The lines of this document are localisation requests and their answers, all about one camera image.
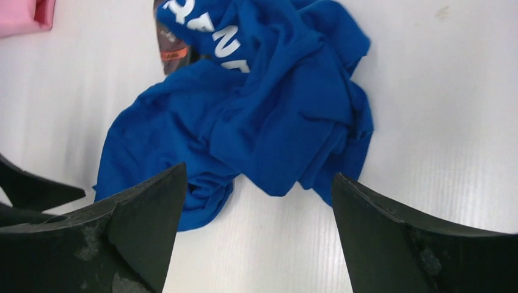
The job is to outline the blue printed t shirt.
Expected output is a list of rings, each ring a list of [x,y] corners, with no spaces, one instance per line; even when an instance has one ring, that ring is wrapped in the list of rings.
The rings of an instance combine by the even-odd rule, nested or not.
[[[95,200],[184,162],[179,230],[212,221],[247,176],[268,195],[294,184],[331,204],[358,179],[373,120],[351,77],[370,40],[336,1],[164,1],[156,16],[202,55],[141,93],[109,128]]]

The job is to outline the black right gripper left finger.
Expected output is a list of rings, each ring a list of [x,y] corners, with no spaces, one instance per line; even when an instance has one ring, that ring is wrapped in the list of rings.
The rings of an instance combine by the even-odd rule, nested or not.
[[[177,164],[63,215],[1,205],[2,292],[161,292],[187,189]]]

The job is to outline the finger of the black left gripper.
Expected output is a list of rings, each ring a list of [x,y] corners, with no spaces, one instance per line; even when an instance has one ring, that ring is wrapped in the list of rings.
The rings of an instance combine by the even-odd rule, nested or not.
[[[1,204],[1,226],[52,222],[43,211],[86,196],[84,189],[37,176],[1,156],[1,189],[11,206]]]

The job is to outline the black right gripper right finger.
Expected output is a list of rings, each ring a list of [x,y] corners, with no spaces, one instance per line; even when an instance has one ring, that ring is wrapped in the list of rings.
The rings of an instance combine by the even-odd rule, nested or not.
[[[332,208],[354,292],[516,292],[517,235],[460,225],[337,174]]]

